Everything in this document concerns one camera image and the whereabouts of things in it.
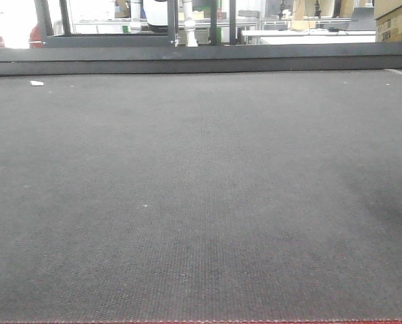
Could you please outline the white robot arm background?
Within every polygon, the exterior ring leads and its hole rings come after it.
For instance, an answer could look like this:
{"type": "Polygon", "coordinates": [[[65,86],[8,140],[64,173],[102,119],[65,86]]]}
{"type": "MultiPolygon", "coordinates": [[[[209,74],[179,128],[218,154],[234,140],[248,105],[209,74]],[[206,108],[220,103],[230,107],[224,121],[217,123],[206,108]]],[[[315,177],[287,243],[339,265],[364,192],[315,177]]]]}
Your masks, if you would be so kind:
{"type": "Polygon", "coordinates": [[[184,12],[184,30],[186,32],[187,47],[198,47],[195,36],[196,23],[193,18],[193,4],[191,0],[182,0],[182,8],[184,12]]]}

